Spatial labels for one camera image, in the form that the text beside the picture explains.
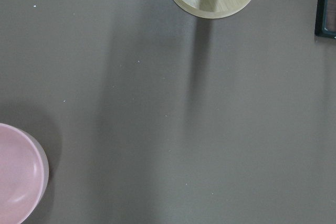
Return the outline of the small pink bowl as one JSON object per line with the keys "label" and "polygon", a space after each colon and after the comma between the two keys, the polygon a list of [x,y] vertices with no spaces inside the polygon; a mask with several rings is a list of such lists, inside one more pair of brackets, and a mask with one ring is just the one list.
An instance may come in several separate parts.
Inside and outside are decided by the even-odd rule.
{"label": "small pink bowl", "polygon": [[48,179],[48,159],[40,143],[2,123],[1,223],[23,223],[41,201]]}

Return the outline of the black framed object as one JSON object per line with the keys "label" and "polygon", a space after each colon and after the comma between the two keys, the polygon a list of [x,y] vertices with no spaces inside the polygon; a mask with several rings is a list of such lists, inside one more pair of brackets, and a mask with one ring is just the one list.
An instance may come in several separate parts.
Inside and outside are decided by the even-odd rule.
{"label": "black framed object", "polygon": [[318,0],[314,34],[335,39],[335,0]]}

